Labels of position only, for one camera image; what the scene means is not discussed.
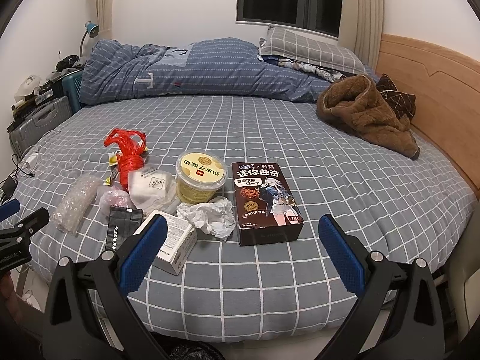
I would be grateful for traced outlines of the bubble wrap roll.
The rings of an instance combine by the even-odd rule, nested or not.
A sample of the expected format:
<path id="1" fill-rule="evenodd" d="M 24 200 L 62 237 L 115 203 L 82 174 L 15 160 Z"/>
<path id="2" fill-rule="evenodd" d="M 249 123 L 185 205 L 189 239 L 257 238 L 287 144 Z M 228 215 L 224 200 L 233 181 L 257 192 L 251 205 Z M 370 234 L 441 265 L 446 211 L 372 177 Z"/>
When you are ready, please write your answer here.
<path id="1" fill-rule="evenodd" d="M 79 177 L 63 197 L 52 215 L 55 226 L 63 233 L 76 235 L 84 214 L 95 200 L 102 181 L 94 175 Z"/>

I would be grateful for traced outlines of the clear plastic bag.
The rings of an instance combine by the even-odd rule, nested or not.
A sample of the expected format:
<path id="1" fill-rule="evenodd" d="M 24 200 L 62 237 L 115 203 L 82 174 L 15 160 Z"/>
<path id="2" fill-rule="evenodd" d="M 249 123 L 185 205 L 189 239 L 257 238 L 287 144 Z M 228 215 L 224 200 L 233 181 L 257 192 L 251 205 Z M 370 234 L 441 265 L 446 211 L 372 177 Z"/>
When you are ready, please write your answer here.
<path id="1" fill-rule="evenodd" d="M 129 197 L 129 194 L 122 189 L 100 189 L 97 192 L 99 196 L 99 207 L 106 214 L 111 207 L 133 208 L 134 205 Z"/>

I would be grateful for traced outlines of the small white cardboard box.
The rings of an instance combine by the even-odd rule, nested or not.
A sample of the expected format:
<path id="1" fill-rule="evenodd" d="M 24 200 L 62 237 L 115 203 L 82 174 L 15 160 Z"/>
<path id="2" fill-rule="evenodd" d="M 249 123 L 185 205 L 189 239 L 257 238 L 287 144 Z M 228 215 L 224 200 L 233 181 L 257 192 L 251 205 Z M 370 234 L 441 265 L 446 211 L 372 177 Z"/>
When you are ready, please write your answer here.
<path id="1" fill-rule="evenodd" d="M 179 275 L 198 239 L 193 225 L 185 219 L 155 210 L 146 217 L 133 234 L 140 234 L 160 217 L 164 218 L 165 241 L 157 252 L 152 265 L 169 274 Z"/>

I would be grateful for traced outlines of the white tissue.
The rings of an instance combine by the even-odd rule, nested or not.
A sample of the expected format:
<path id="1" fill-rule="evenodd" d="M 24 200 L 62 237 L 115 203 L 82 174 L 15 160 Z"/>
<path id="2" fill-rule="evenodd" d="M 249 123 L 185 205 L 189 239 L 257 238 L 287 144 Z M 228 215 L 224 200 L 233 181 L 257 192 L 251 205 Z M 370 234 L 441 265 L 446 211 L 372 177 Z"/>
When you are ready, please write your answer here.
<path id="1" fill-rule="evenodd" d="M 236 227 L 233 205 L 226 197 L 214 197 L 194 205 L 183 202 L 176 208 L 176 215 L 221 241 L 226 241 Z"/>

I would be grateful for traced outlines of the grey suitcase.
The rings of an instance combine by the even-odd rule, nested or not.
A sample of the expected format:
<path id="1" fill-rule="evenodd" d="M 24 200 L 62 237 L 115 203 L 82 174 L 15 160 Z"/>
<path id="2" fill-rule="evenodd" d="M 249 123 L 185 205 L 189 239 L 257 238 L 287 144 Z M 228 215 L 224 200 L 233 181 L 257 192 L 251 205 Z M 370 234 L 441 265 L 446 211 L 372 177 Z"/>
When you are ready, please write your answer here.
<path id="1" fill-rule="evenodd" d="M 7 128 L 10 146 L 19 157 L 50 130 L 72 116 L 67 96 L 57 97 L 38 107 L 23 120 L 13 121 Z"/>

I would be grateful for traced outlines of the white face mask package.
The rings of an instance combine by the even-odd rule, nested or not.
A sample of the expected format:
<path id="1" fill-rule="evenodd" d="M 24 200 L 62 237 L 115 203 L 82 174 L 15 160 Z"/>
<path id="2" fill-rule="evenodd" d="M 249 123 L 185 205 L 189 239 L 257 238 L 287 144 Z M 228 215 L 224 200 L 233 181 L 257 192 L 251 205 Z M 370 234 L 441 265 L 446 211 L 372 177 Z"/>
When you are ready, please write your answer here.
<path id="1" fill-rule="evenodd" d="M 175 176 L 150 166 L 128 173 L 128 193 L 132 203 L 145 216 L 153 211 L 174 215 L 180 204 Z"/>

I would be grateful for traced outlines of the yellow snack wrapper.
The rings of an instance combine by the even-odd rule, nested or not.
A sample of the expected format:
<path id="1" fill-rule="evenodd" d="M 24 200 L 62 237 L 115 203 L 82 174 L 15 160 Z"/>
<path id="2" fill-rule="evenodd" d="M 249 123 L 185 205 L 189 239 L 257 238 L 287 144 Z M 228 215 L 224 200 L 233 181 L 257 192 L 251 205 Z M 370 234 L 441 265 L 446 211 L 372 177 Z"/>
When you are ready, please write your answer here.
<path id="1" fill-rule="evenodd" d="M 111 152 L 108 154 L 108 166 L 110 173 L 107 178 L 103 181 L 103 185 L 107 187 L 112 187 L 116 181 L 116 178 L 119 174 L 118 163 L 121 152 L 117 150 L 116 152 Z"/>

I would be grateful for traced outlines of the grey checked bed sheet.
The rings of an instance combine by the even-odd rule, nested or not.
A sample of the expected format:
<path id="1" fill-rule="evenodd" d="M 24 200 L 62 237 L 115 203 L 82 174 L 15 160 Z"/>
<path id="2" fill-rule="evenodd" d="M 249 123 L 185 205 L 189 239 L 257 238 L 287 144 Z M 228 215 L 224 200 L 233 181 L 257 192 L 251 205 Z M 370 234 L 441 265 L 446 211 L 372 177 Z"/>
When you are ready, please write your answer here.
<path id="1" fill-rule="evenodd" d="M 33 177 L 14 193 L 20 216 L 54 211 L 83 174 L 109 175 L 114 128 L 145 133 L 148 164 L 174 172 L 187 150 L 231 165 L 276 163 L 304 226 L 296 241 L 241 247 L 236 236 L 200 235 L 178 275 L 151 268 L 129 300 L 145 325 L 210 342 L 270 340 L 340 325 L 355 303 L 321 244 L 332 215 L 369 250 L 442 267 L 477 204 L 470 186 L 431 144 L 411 160 L 349 136 L 317 118 L 312 103 L 260 97 L 179 96 L 86 107 L 33 148 Z"/>

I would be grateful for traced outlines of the teal plastic stool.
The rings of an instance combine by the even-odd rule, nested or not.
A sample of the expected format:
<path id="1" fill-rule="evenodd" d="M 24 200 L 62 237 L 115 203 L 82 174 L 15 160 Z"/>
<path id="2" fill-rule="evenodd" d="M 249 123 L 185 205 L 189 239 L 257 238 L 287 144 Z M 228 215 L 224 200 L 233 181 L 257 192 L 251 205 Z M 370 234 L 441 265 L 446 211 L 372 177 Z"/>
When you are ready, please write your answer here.
<path id="1" fill-rule="evenodd" d="M 69 105 L 73 114 L 77 113 L 81 108 L 80 86 L 82 72 L 82 70 L 70 72 L 61 80 L 64 95 L 67 96 L 69 100 Z"/>

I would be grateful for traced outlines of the red plastic bag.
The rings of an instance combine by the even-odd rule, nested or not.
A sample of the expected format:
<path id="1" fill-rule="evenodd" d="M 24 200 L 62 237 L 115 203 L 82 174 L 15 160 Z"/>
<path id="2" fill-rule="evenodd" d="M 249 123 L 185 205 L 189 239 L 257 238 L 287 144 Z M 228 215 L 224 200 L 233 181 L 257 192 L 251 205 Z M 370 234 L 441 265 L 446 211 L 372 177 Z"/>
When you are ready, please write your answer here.
<path id="1" fill-rule="evenodd" d="M 144 167 L 143 155 L 146 152 L 146 135 L 136 130 L 114 128 L 105 138 L 104 145 L 117 144 L 120 157 L 117 166 L 120 175 L 120 185 L 128 191 L 128 175 Z"/>

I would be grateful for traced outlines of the dark cookie box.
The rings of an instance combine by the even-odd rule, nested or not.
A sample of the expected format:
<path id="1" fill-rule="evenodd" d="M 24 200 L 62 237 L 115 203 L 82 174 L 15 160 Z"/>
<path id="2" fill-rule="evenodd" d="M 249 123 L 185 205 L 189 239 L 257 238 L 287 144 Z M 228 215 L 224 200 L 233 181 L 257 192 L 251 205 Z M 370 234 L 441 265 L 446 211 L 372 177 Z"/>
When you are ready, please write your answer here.
<path id="1" fill-rule="evenodd" d="M 277 163 L 233 163 L 241 246 L 294 242 L 304 219 Z"/>

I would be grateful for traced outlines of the blue striped duvet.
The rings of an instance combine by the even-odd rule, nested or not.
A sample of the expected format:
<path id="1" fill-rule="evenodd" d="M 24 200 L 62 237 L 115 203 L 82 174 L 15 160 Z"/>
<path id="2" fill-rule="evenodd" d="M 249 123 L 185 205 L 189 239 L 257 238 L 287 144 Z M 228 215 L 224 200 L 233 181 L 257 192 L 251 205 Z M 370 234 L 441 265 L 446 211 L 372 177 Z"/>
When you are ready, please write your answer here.
<path id="1" fill-rule="evenodd" d="M 162 95 L 228 95 L 315 102 L 329 85 L 266 63 L 254 44 L 233 37 L 183 47 L 101 40 L 82 72 L 80 100 L 94 106 Z"/>

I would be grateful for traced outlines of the teal desk lamp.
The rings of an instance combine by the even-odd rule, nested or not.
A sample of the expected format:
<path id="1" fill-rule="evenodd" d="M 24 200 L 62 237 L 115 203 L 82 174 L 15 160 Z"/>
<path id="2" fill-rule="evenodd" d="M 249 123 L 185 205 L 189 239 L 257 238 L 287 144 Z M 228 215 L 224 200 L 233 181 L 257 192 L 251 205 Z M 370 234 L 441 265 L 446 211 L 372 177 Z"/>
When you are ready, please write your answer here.
<path id="1" fill-rule="evenodd" d="M 96 38 L 99 33 L 99 26 L 91 21 L 85 23 L 85 32 L 80 40 L 79 56 L 83 56 L 83 47 L 86 38 Z"/>

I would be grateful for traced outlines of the brown fleece garment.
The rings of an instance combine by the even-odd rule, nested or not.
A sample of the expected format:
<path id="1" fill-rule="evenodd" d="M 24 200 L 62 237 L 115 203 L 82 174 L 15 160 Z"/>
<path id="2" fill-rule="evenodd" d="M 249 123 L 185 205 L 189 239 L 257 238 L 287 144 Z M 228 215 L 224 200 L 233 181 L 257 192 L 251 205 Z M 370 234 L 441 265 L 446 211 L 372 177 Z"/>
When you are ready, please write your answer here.
<path id="1" fill-rule="evenodd" d="M 329 125 L 412 160 L 421 149 L 410 126 L 416 114 L 416 96 L 397 89 L 383 74 L 378 82 L 368 76 L 351 76 L 323 92 L 316 114 Z"/>

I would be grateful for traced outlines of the grey checked pillow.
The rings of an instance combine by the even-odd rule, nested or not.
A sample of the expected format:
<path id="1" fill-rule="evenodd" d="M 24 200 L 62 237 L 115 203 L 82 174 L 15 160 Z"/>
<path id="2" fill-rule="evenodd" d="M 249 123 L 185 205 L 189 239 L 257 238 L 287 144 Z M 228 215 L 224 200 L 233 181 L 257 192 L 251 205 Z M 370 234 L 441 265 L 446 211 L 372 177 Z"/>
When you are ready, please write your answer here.
<path id="1" fill-rule="evenodd" d="M 259 39 L 259 54 L 262 57 L 284 57 L 343 73 L 362 75 L 367 72 L 350 49 L 298 35 L 282 27 L 270 27 L 266 37 Z"/>

